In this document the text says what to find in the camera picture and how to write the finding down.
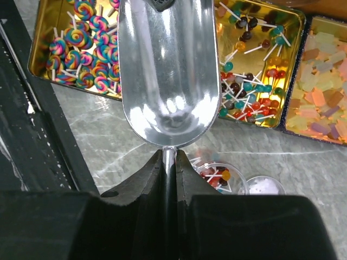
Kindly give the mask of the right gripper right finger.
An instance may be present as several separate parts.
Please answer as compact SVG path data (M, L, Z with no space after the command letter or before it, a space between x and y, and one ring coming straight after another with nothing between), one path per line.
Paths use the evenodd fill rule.
M308 198L223 195L176 157L180 259L336 259Z

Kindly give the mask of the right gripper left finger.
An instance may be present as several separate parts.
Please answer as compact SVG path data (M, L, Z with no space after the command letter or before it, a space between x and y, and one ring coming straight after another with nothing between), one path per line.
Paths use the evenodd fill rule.
M1 259L164 259L162 152L101 196L1 192Z

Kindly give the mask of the metal candy scoop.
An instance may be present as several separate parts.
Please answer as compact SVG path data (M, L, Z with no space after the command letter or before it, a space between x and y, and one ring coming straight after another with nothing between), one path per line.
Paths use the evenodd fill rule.
M171 194L177 150L211 127L220 103L213 1L121 1L118 56L125 117L162 149Z

